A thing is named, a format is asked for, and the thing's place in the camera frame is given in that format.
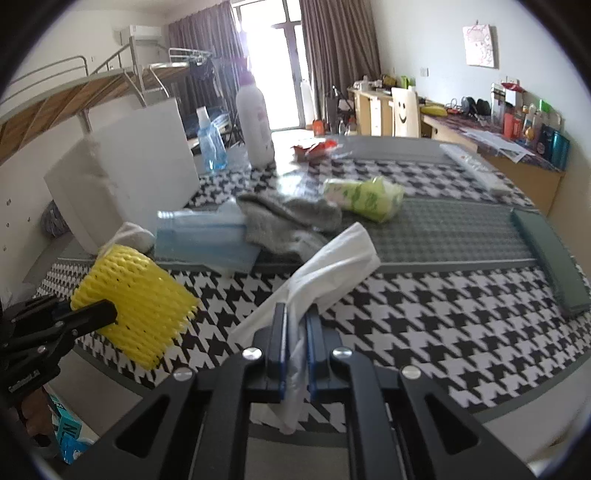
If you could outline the person's left hand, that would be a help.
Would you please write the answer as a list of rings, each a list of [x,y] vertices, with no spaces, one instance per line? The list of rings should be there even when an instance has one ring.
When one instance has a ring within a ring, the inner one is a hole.
[[[50,436],[53,433],[52,413],[45,391],[40,388],[26,397],[21,404],[26,431],[30,437]]]

